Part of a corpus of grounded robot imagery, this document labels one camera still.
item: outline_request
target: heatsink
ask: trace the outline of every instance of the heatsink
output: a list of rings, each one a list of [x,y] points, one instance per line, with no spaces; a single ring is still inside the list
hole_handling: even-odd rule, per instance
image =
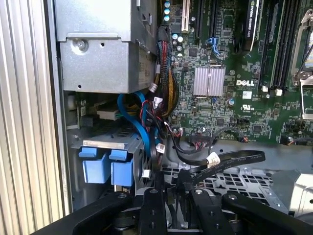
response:
[[[193,95],[223,96],[225,71],[225,67],[196,68]]]

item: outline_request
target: metal bracket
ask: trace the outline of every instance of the metal bracket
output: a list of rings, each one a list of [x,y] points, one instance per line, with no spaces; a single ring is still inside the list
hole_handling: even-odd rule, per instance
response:
[[[304,86],[312,86],[313,87],[313,75],[308,77],[307,79],[301,79],[301,101],[302,101],[302,118],[303,119],[309,119],[313,120],[313,114],[308,114],[307,111],[308,109],[304,108],[304,98],[303,98],[303,87]]]
[[[297,35],[297,40],[295,43],[295,48],[293,52],[293,60],[292,60],[292,66],[291,66],[291,77],[292,77],[292,84],[297,87],[300,85],[300,73],[299,69],[297,68],[297,61],[298,61],[298,55],[299,55],[299,50],[300,50],[300,44],[301,44],[301,39],[302,39],[302,34],[304,30],[308,30],[308,28],[312,25],[312,20],[313,20],[313,9],[308,10],[302,21],[301,25],[299,26],[298,30],[298,35]]]

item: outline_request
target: expansion slot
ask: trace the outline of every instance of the expansion slot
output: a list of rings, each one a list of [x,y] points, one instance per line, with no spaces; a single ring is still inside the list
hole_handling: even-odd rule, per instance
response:
[[[215,54],[220,55],[218,50],[218,39],[215,37],[216,21],[218,15],[218,0],[211,0],[210,3],[210,27],[207,44],[212,47],[212,51]]]
[[[190,0],[183,0],[183,3],[182,3],[182,21],[181,21],[182,33],[188,33],[189,11],[190,11]]]
[[[297,29],[297,13],[301,0],[284,0],[279,38],[277,42],[277,54],[274,61],[274,69],[271,88],[276,89],[276,95],[281,95],[287,90],[286,81],[291,64],[292,48],[295,31]]]
[[[218,10],[218,0],[211,0],[210,7],[210,27],[209,27],[209,38],[215,37],[216,21],[217,21],[217,10]]]
[[[202,24],[203,24],[203,12],[204,12],[204,6],[205,6],[205,0],[199,0],[198,3],[198,14],[197,14],[197,25],[196,25],[196,39],[201,39],[202,35]]]

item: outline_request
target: capacitor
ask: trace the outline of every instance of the capacitor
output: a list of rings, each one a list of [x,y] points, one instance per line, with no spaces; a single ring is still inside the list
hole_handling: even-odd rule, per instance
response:
[[[234,76],[235,74],[236,74],[235,70],[229,71],[229,75],[230,75],[230,76]]]
[[[182,42],[184,41],[184,38],[181,37],[181,36],[179,36],[179,37],[177,38],[177,41],[178,41],[179,43],[182,43]]]
[[[235,100],[234,100],[233,98],[230,98],[230,99],[228,100],[228,104],[229,104],[230,106],[233,106],[233,105],[235,104]]]
[[[169,1],[166,1],[165,3],[164,3],[164,6],[166,7],[166,8],[169,8],[170,7],[170,2]]]
[[[176,39],[178,38],[178,35],[177,35],[176,33],[174,33],[174,34],[172,35],[172,38],[173,38],[174,40],[176,40]]]
[[[164,16],[164,21],[165,22],[169,22],[170,21],[170,17],[169,16]]]
[[[165,15],[168,15],[169,13],[170,13],[170,9],[165,8],[165,9],[164,9],[164,14],[165,14]]]

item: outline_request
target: wire bundle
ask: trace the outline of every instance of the wire bundle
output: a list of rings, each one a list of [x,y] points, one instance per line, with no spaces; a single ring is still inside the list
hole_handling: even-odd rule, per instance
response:
[[[169,43],[166,27],[159,28],[159,41],[157,43],[157,63],[160,65],[158,95],[163,99],[156,112],[161,117],[168,117],[176,108],[179,99],[179,86],[172,68],[172,47]]]

